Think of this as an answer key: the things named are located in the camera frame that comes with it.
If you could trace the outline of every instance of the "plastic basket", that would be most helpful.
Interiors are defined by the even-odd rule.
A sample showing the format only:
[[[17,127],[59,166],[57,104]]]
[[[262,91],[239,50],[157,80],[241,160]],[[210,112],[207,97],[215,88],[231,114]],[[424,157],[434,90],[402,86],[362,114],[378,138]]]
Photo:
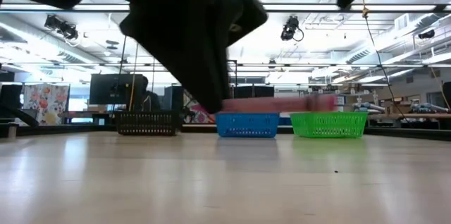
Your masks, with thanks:
[[[278,113],[218,113],[216,124],[221,137],[275,137]]]
[[[116,127],[120,135],[165,135],[173,136],[180,127],[176,112],[118,112]]]
[[[292,113],[297,136],[311,138],[361,137],[366,112]]]

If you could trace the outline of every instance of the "floral poster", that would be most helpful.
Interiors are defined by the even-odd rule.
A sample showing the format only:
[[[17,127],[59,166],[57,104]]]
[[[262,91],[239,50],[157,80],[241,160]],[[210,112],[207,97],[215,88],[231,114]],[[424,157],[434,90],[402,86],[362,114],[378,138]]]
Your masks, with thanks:
[[[214,115],[205,111],[191,94],[185,90],[183,94],[183,106],[185,113],[185,123],[215,123]]]
[[[61,125],[60,114],[66,111],[69,86],[39,84],[25,86],[23,108],[38,110],[40,125]]]

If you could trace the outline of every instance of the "table surface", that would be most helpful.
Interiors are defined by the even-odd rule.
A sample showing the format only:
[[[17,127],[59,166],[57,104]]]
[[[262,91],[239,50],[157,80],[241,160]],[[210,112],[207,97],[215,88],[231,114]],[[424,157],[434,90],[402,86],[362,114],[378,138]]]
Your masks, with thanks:
[[[448,223],[450,185],[451,143],[422,139],[93,132],[0,144],[8,224]]]

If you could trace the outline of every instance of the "black monitor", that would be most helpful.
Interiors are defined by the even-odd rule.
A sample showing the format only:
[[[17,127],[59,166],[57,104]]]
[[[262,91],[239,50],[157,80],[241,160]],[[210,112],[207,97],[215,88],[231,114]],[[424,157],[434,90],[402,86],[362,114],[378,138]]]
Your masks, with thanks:
[[[135,90],[132,110],[140,111],[144,87],[142,75],[93,74],[89,104],[126,104],[128,107],[132,96],[133,77],[135,77]]]

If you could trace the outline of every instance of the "ceiling duct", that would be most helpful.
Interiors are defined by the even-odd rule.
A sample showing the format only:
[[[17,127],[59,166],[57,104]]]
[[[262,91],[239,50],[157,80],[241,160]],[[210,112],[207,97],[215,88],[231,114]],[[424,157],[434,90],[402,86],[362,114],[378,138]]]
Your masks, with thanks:
[[[398,37],[419,34],[445,16],[447,16],[447,13],[429,13],[421,17],[418,17],[417,14],[406,13],[395,20],[395,28],[374,38],[376,48],[380,51],[397,44],[399,42],[399,40],[397,40]],[[387,37],[393,37],[392,41],[387,41]],[[364,47],[360,47],[346,55],[346,58],[348,58],[346,63],[354,63],[363,57],[375,53],[376,51],[372,44],[368,45],[368,43],[366,43]]]
[[[43,75],[53,75],[54,72],[51,69],[41,69],[40,70]]]
[[[47,45],[50,47],[54,47],[58,50],[63,50],[67,54],[70,54],[73,57],[76,57],[83,63],[104,63],[105,61],[101,60],[100,58],[97,58],[96,56],[93,56],[87,52],[84,52],[76,47],[71,47],[70,45],[66,44],[64,41],[61,41],[51,35],[48,35],[47,33],[38,30],[37,28],[28,25],[22,21],[20,21],[17,18],[14,18],[6,13],[0,13],[0,27],[3,27],[7,29],[9,32],[17,33],[23,33],[24,35],[28,35],[31,37],[34,37],[35,39],[46,42]]]
[[[22,37],[19,37],[18,35],[8,31],[4,27],[0,27],[0,42],[3,43],[23,43],[26,44],[27,40],[23,39]]]
[[[438,22],[444,17],[448,16],[447,13],[428,13],[425,15],[421,15],[418,13],[407,13],[400,16],[395,20],[395,27],[387,30],[383,34],[374,37],[374,44],[378,51],[382,51],[387,49],[393,45],[399,44],[406,35],[417,35],[422,33],[424,30],[427,30],[432,24]],[[352,51],[345,54],[345,57],[339,60],[337,63],[354,63],[359,59],[362,59],[366,56],[376,54],[376,50],[374,49],[373,43],[371,40],[367,41],[365,44],[353,49]],[[318,70],[314,70],[312,72],[312,77],[324,77],[330,75],[340,69],[336,66],[331,66],[328,68],[322,68]]]

